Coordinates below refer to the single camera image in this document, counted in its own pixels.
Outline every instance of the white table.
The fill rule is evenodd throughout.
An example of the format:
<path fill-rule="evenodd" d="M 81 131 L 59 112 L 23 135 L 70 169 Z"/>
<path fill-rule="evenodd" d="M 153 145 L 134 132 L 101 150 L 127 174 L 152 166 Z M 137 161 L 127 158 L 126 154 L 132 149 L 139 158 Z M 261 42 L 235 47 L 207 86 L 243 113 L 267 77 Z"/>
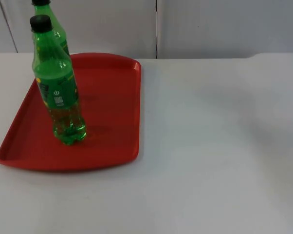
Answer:
<path fill-rule="evenodd" d="M 31 61 L 0 54 L 0 144 Z M 137 160 L 81 174 L 0 165 L 0 234 L 293 234 L 293 54 L 139 61 Z"/>

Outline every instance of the bottle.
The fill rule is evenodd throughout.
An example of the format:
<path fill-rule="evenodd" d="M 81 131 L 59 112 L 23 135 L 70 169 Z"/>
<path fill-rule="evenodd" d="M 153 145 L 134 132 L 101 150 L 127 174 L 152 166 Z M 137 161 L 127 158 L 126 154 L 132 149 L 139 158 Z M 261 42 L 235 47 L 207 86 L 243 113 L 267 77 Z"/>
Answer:
<path fill-rule="evenodd" d="M 54 28 L 54 35 L 57 38 L 58 43 L 61 45 L 65 53 L 70 56 L 67 44 L 67 34 L 50 8 L 50 0 L 32 0 L 32 4 L 35 9 L 35 15 L 48 15 L 50 17 Z"/>
<path fill-rule="evenodd" d="M 35 34 L 32 69 L 53 120 L 54 135 L 71 145 L 86 136 L 71 59 L 57 43 L 49 16 L 33 16 L 30 24 Z"/>

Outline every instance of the black bottle cap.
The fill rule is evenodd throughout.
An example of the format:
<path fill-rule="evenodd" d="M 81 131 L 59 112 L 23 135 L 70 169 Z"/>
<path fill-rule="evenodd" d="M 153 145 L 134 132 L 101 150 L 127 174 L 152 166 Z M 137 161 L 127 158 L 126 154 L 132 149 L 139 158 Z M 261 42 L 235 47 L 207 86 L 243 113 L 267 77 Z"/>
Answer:
<path fill-rule="evenodd" d="M 50 3 L 50 0 L 32 0 L 32 4 L 34 6 L 44 6 L 48 5 Z"/>
<path fill-rule="evenodd" d="M 47 15 L 37 15 L 30 18 L 32 32 L 46 33 L 53 29 L 51 20 Z"/>

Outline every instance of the soda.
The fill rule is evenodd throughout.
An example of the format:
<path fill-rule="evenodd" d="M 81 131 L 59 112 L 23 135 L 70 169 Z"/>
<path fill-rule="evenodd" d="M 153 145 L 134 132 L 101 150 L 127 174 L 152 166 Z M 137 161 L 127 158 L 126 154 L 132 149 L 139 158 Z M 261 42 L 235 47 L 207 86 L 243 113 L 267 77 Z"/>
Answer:
<path fill-rule="evenodd" d="M 32 0 L 32 4 L 35 9 L 35 15 L 48 15 L 50 17 L 52 26 L 54 28 L 55 38 L 57 38 L 57 41 L 63 50 L 68 54 L 68 56 L 70 56 L 67 44 L 67 34 L 51 9 L 49 5 L 50 0 Z"/>
<path fill-rule="evenodd" d="M 49 16 L 33 16 L 30 24 L 35 34 L 32 69 L 53 120 L 54 135 L 71 145 L 86 136 L 71 59 L 54 37 Z"/>

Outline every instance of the plastic tray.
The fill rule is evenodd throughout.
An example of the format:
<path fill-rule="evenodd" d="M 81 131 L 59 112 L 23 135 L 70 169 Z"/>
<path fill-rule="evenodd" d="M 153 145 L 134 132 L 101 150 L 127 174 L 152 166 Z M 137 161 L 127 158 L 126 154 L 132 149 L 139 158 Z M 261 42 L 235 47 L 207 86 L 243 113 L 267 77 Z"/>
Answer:
<path fill-rule="evenodd" d="M 63 145 L 34 81 L 1 147 L 0 163 L 30 170 L 104 168 L 133 161 L 139 150 L 141 66 L 102 53 L 72 55 L 87 137 Z"/>

